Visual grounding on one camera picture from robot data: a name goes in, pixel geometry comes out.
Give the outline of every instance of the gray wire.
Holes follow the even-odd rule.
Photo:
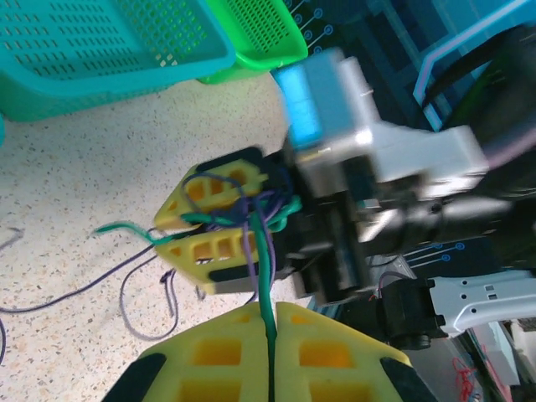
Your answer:
[[[14,245],[19,240],[21,240],[24,237],[24,229],[17,229],[17,228],[8,228],[13,232],[13,236],[11,239],[5,241],[0,245],[0,251],[7,249],[8,247]]]
[[[130,320],[128,319],[128,316],[126,314],[126,308],[125,308],[125,286],[126,282],[128,281],[128,278],[132,276],[135,272],[140,270],[147,262],[154,260],[157,258],[156,255],[151,257],[149,260],[147,260],[145,263],[138,265],[136,268],[131,270],[128,274],[126,274],[125,279],[123,280],[123,283],[121,283],[121,289],[119,290],[119,308],[121,309],[121,317],[123,318],[123,322],[125,323],[126,329],[134,335],[137,338],[140,338],[143,341],[148,342],[154,342],[154,341],[161,341],[162,339],[169,336],[178,325],[178,302],[177,302],[177,294],[175,293],[175,288],[173,286],[173,279],[175,277],[175,270],[170,270],[166,272],[162,278],[160,279],[160,282],[164,284],[165,291],[166,291],[166,299],[167,299],[167,306],[169,307],[169,311],[171,316],[173,317],[173,324],[169,330],[167,330],[162,335],[156,335],[156,336],[149,336],[144,333],[141,333],[137,331],[132,325]]]

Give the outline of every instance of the teal plastic basket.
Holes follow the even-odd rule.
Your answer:
[[[0,0],[0,112],[14,121],[100,106],[229,68],[204,0]]]

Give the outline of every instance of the red wire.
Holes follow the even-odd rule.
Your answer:
[[[452,366],[457,372],[456,375],[456,387],[460,389],[460,401],[468,402],[469,397],[473,395],[475,390],[475,376],[473,375],[477,370],[474,368],[468,368],[460,358],[452,359]]]

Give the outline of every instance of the yellow foam pad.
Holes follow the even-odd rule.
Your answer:
[[[157,245],[155,251],[177,271],[212,295],[215,289],[209,278],[210,272],[247,264],[242,235],[242,229],[207,232]],[[248,233],[248,241],[251,259],[257,262],[259,253],[253,232]]]
[[[268,348],[258,303],[199,324],[145,351],[166,363],[144,402],[265,402]]]
[[[276,402],[401,402],[380,359],[410,365],[405,354],[295,304],[276,308]]]
[[[166,202],[158,210],[154,217],[154,224],[160,230],[187,229],[192,225],[181,219],[182,214],[190,213],[192,205],[184,195],[184,181],[195,174],[197,167],[192,167],[181,180],[179,185],[167,197]],[[208,170],[208,173],[216,174],[224,178],[232,178],[240,183],[245,195],[256,195],[261,189],[267,175],[262,174],[260,169],[244,160],[237,160]],[[223,182],[214,178],[198,177],[189,181],[185,190],[188,196],[197,204],[199,209],[208,213],[214,209],[225,209],[233,205],[240,197],[237,188],[231,183]]]

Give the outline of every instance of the robotic arm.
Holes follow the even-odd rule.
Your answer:
[[[272,233],[275,278],[292,276],[298,297],[314,295],[318,305],[343,304],[336,319],[346,326],[280,304],[269,386],[265,328],[258,307],[246,305],[147,350],[105,400],[257,401],[272,387],[281,402],[437,401],[399,350],[348,327],[363,331],[368,320],[366,333],[418,349],[534,315],[535,40],[533,28],[513,30],[450,128],[437,133],[381,121],[357,61],[337,50],[279,71],[291,121],[283,148],[269,156],[246,148],[193,167],[155,224],[188,225],[184,194],[198,211],[232,208],[237,186],[200,173],[231,178],[245,196],[286,187],[302,208]],[[155,250],[208,293],[251,291],[240,230],[196,233]],[[504,272],[402,279],[369,301],[369,256],[479,236],[495,244]]]

